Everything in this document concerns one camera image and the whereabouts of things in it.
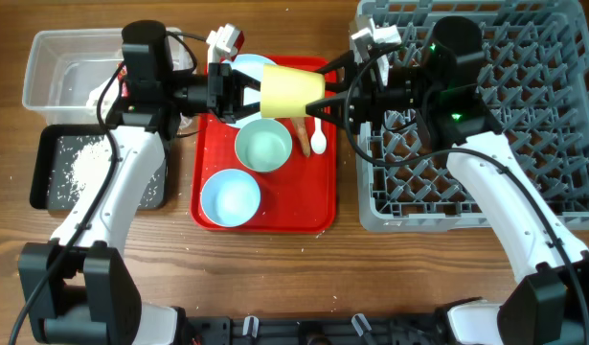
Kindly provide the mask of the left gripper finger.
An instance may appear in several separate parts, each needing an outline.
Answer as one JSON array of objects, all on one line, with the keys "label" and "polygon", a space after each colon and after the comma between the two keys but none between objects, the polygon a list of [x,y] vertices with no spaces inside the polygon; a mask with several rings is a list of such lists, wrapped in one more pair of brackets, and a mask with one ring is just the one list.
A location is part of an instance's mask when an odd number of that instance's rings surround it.
[{"label": "left gripper finger", "polygon": [[261,82],[256,80],[239,70],[232,71],[232,91],[235,94],[243,94],[246,88],[250,88],[256,91],[261,90]]},{"label": "left gripper finger", "polygon": [[233,110],[233,119],[238,122],[250,117],[260,111],[261,103],[254,102],[249,104],[236,105]]}]

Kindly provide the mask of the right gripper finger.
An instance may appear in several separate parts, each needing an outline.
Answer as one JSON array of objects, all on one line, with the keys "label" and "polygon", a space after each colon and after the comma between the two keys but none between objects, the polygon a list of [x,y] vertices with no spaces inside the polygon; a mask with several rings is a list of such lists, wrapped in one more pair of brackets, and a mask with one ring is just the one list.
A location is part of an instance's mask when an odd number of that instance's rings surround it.
[{"label": "right gripper finger", "polygon": [[305,106],[306,115],[318,118],[336,127],[345,128],[351,124],[351,105],[346,103],[347,92],[343,91],[323,99],[308,103]]},{"label": "right gripper finger", "polygon": [[353,51],[347,51],[338,58],[328,62],[316,70],[318,74],[335,74],[336,81],[327,81],[325,90],[334,93],[347,91],[356,75],[356,62]]}]

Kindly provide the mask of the light blue plate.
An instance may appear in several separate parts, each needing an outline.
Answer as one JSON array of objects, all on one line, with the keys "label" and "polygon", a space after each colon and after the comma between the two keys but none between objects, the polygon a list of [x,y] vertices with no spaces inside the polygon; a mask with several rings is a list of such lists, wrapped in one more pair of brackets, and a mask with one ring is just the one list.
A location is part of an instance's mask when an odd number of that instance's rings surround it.
[{"label": "light blue plate", "polygon": [[[276,65],[276,62],[274,62],[272,59],[254,54],[238,55],[234,61],[225,60],[225,63],[231,64],[233,70],[240,71],[241,73],[257,81],[262,81],[263,67],[265,65]],[[243,100],[245,105],[258,103],[261,100],[261,93],[254,89],[246,88],[244,90]],[[248,123],[256,121],[260,118],[261,113],[258,111],[252,115],[236,121],[233,124],[229,124],[229,127],[241,129]]]}]

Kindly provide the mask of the white plastic spoon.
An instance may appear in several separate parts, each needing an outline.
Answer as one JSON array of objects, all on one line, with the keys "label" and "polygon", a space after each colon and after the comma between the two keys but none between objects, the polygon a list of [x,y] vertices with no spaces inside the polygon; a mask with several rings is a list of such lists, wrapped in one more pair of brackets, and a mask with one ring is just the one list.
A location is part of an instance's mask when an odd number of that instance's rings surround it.
[{"label": "white plastic spoon", "polygon": [[314,131],[310,139],[311,149],[315,154],[323,154],[328,146],[328,140],[322,130],[322,121],[319,118],[314,119]]}]

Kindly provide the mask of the brown food stick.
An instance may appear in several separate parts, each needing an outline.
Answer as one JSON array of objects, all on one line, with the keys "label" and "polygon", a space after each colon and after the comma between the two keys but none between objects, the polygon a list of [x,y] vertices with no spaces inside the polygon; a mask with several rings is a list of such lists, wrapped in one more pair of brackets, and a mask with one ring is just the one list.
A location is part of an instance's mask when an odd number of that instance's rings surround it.
[{"label": "brown food stick", "polygon": [[308,134],[306,131],[305,119],[302,117],[298,117],[298,118],[291,118],[290,121],[293,125],[296,136],[297,136],[299,143],[301,145],[303,155],[305,157],[309,157],[311,154],[311,147],[310,147]]}]

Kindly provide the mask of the mint green bowl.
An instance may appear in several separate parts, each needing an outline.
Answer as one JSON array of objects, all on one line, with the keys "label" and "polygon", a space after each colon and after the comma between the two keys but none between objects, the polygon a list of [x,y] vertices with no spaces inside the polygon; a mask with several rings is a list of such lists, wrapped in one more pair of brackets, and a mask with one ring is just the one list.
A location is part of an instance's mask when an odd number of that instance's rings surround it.
[{"label": "mint green bowl", "polygon": [[271,173],[285,164],[292,152],[292,136],[282,123],[258,119],[243,126],[235,139],[235,154],[247,169]]}]

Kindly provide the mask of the yellow plastic cup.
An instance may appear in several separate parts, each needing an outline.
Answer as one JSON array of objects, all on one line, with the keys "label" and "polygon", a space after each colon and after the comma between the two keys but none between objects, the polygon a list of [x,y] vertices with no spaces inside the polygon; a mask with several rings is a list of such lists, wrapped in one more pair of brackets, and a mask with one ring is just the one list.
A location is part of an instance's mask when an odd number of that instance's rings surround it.
[{"label": "yellow plastic cup", "polygon": [[325,85],[325,78],[319,73],[265,64],[261,81],[262,118],[306,117],[306,106],[325,97]]}]

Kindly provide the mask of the light blue bowl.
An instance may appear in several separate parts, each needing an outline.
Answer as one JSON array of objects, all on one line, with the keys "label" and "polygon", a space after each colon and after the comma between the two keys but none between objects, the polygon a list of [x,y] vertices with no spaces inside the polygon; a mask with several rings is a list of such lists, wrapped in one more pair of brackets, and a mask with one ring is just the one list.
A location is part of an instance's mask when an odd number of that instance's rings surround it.
[{"label": "light blue bowl", "polygon": [[214,173],[203,185],[200,206],[205,216],[222,227],[237,227],[259,210],[261,190],[248,172],[226,169]]}]

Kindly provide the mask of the red snack wrapper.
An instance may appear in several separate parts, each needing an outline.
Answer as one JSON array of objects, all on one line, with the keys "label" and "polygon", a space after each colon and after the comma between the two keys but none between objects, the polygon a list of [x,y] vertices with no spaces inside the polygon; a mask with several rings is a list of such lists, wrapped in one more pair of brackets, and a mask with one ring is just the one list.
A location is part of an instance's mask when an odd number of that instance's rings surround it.
[{"label": "red snack wrapper", "polygon": [[125,64],[123,62],[121,62],[118,65],[118,68],[119,68],[118,82],[119,82],[119,86],[120,86],[120,96],[122,98],[127,98],[128,97],[128,90],[127,90],[127,86],[126,86],[127,71],[126,71]]}]

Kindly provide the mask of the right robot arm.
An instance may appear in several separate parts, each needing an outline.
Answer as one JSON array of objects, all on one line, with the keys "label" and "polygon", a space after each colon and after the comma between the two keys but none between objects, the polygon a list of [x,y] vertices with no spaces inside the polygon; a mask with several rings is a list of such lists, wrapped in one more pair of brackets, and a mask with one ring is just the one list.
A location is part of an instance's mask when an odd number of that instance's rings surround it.
[{"label": "right robot arm", "polygon": [[325,66],[342,69],[330,97],[307,114],[345,130],[381,127],[389,110],[412,109],[429,157],[442,157],[486,215],[516,288],[500,304],[471,299],[439,312],[437,341],[450,344],[589,344],[589,249],[558,219],[518,164],[503,128],[478,92],[485,61],[476,23],[447,16],[434,26],[422,63],[391,68],[396,27],[355,18],[352,48]]}]

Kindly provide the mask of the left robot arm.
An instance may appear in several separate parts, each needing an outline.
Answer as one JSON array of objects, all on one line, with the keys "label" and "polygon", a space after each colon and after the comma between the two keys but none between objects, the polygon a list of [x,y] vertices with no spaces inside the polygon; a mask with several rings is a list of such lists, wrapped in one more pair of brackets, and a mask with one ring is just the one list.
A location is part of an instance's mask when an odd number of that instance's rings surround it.
[{"label": "left robot arm", "polygon": [[231,68],[243,32],[225,25],[208,36],[205,74],[177,70],[172,41],[186,35],[155,20],[122,31],[123,59],[107,82],[116,98],[96,113],[108,168],[87,186],[72,212],[44,243],[27,243],[18,260],[25,304],[10,335],[24,323],[49,344],[191,344],[183,309],[144,303],[123,260],[130,224],[145,188],[179,136],[182,117],[210,113],[232,124],[259,110],[245,103],[260,83]]}]

